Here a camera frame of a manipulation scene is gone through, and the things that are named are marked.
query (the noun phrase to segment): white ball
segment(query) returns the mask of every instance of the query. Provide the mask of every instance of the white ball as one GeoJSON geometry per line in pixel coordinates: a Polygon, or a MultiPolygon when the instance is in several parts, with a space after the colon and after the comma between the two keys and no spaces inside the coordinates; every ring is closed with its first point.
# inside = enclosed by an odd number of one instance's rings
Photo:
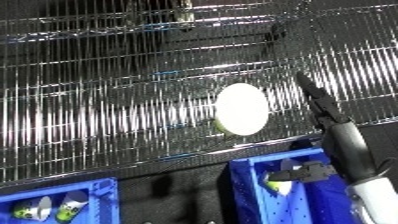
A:
{"type": "Polygon", "coordinates": [[[268,121],[268,101],[258,88],[237,83],[225,88],[216,101],[216,120],[226,131],[253,135],[268,121]]]}

